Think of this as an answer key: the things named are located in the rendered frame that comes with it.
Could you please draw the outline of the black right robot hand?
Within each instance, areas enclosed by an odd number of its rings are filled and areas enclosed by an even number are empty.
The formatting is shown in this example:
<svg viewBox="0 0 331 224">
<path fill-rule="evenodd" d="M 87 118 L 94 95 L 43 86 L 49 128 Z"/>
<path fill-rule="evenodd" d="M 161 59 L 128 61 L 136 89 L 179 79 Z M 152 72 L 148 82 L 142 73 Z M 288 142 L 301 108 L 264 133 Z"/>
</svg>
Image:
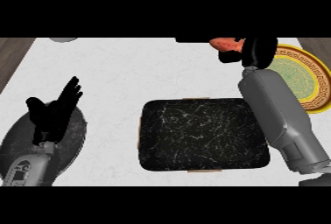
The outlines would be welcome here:
<svg viewBox="0 0 331 224">
<path fill-rule="evenodd" d="M 219 52 L 222 63 L 242 62 L 242 67 L 266 69 L 273 61 L 278 38 L 235 38 L 232 47 Z"/>
</svg>

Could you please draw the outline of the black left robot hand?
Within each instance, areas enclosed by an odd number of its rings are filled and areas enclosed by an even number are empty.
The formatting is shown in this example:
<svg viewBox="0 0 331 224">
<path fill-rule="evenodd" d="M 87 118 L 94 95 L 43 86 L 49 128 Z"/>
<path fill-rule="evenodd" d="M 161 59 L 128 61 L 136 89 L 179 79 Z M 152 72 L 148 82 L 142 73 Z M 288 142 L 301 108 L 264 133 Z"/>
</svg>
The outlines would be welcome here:
<svg viewBox="0 0 331 224">
<path fill-rule="evenodd" d="M 28 107 L 29 121 L 35 125 L 32 144 L 40 145 L 44 142 L 58 144 L 68 129 L 68 122 L 72 111 L 83 95 L 80 91 L 78 77 L 74 76 L 63 87 L 62 93 L 55 101 L 44 104 L 35 97 L 25 100 Z"/>
</svg>

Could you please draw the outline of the green plate with gold rim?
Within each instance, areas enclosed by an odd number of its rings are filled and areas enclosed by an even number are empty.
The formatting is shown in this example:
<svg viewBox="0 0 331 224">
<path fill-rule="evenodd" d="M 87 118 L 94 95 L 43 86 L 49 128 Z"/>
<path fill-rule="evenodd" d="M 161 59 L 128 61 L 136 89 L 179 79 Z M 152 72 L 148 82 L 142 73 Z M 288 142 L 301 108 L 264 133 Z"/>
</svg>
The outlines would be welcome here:
<svg viewBox="0 0 331 224">
<path fill-rule="evenodd" d="M 310 52 L 279 44 L 269 69 L 279 73 L 309 114 L 331 109 L 331 70 Z"/>
</svg>

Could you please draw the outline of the black marbled square tray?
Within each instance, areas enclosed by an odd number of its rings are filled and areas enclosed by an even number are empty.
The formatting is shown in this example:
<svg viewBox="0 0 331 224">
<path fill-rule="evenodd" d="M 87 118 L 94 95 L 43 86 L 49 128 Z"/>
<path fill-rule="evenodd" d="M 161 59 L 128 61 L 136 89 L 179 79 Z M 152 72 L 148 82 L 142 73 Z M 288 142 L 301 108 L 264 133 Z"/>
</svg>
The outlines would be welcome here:
<svg viewBox="0 0 331 224">
<path fill-rule="evenodd" d="M 142 109 L 139 164 L 152 172 L 254 169 L 270 154 L 241 98 L 155 100 Z"/>
</svg>

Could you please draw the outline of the dark grey speckled round plate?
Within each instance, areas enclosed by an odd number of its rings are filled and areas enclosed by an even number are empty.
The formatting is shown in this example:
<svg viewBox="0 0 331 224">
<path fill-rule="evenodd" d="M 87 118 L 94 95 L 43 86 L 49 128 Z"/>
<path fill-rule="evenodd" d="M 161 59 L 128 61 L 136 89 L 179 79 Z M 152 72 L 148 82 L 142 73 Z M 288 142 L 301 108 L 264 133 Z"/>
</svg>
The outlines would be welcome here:
<svg viewBox="0 0 331 224">
<path fill-rule="evenodd" d="M 15 160 L 25 154 L 40 152 L 32 145 L 35 125 L 29 121 L 29 114 L 25 113 L 12 125 L 0 143 L 0 179 L 6 179 L 6 173 Z M 56 175 L 60 175 L 78 156 L 87 134 L 87 122 L 80 108 L 71 114 L 66 126 L 66 134 L 56 144 L 59 165 Z"/>
</svg>

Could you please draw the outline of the orange sweet potato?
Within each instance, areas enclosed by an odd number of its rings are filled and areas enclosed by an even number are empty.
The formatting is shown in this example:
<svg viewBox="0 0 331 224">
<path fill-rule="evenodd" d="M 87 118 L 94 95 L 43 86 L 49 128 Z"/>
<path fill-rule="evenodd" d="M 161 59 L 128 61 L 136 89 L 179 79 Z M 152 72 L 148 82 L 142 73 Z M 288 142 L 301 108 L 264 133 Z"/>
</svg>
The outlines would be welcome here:
<svg viewBox="0 0 331 224">
<path fill-rule="evenodd" d="M 210 40 L 211 47 L 219 50 L 222 53 L 229 51 L 242 51 L 244 40 L 239 38 L 214 38 Z"/>
</svg>

